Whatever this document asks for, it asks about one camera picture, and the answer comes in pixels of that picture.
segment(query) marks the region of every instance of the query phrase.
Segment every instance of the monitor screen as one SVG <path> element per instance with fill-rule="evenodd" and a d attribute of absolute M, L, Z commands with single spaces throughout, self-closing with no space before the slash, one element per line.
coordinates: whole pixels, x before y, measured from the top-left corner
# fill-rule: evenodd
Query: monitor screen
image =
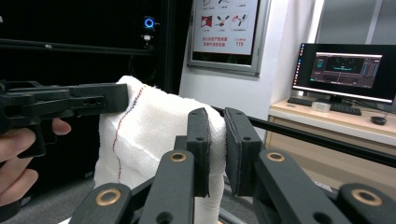
<path fill-rule="evenodd" d="M 292 88 L 391 105 L 396 94 L 396 45 L 300 46 Z"/>

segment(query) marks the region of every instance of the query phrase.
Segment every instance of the monitor stand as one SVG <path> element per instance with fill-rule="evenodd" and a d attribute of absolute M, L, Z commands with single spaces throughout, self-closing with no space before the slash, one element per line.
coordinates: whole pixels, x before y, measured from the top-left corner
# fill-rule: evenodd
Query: monitor stand
<path fill-rule="evenodd" d="M 351 103 L 343 102 L 343 98 L 339 96 L 331 96 L 330 99 L 318 98 L 316 102 L 326 103 L 330 105 L 343 105 L 343 106 L 352 107 Z"/>

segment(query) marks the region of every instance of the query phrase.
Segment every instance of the white wall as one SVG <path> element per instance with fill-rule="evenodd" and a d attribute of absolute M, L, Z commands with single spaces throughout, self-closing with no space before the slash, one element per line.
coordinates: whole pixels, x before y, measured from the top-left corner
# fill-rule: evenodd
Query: white wall
<path fill-rule="evenodd" d="M 307 41 L 314 4 L 315 0 L 271 1 L 259 77 L 189 68 L 185 59 L 179 95 L 267 120 L 270 105 L 290 96 L 297 53 Z"/>

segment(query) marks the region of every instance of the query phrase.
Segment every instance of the blue light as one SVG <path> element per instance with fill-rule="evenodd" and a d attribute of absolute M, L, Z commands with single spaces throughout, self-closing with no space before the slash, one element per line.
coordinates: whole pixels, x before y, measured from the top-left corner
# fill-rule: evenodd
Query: blue light
<path fill-rule="evenodd" d="M 146 26 L 146 28 L 153 28 L 153 27 L 154 27 L 154 24 L 155 24 L 154 19 L 152 19 L 152 18 L 147 18 L 147 19 L 145 19 L 145 26 Z"/>

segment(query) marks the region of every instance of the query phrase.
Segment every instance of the computer mouse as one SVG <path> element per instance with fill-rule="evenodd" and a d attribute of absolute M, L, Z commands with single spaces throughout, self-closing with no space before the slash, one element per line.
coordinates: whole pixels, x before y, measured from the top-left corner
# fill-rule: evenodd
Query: computer mouse
<path fill-rule="evenodd" d="M 387 119 L 385 119 L 383 117 L 373 116 L 371 121 L 372 121 L 372 123 L 377 124 L 377 125 L 384 125 L 387 122 Z"/>

